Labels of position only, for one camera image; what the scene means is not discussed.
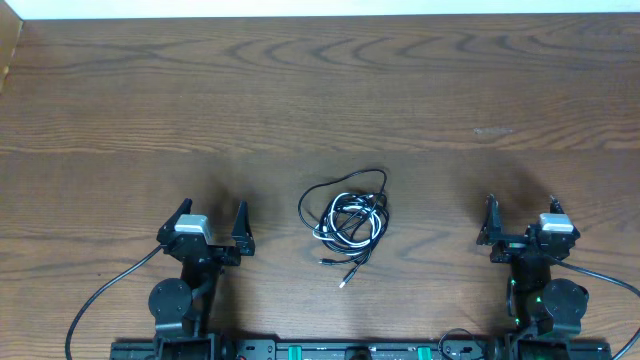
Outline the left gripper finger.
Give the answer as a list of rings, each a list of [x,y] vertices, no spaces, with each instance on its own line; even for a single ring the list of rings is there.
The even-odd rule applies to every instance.
[[[169,217],[169,219],[159,228],[156,239],[167,240],[176,231],[176,224],[182,215],[190,215],[193,201],[185,198],[177,210]]]
[[[248,203],[246,201],[240,202],[231,237],[241,255],[253,256],[255,254],[255,240],[250,228]]]

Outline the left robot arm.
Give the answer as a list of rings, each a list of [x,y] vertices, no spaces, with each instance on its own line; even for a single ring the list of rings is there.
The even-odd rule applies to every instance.
[[[166,255],[180,262],[178,278],[159,282],[148,299],[155,318],[155,359],[232,359],[234,345],[207,330],[217,283],[227,267],[255,254],[248,204],[242,201],[231,232],[232,245],[216,245],[205,215],[191,212],[187,198],[158,230]]]

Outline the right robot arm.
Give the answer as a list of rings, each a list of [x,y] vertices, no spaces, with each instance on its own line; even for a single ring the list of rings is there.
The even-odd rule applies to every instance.
[[[489,246],[490,261],[510,266],[506,306],[516,329],[496,338],[486,350],[489,359],[568,359],[571,339],[581,332],[588,291],[575,282],[551,276],[551,267],[567,258],[580,238],[556,198],[524,233],[504,231],[499,202],[486,198],[486,217],[477,237]]]

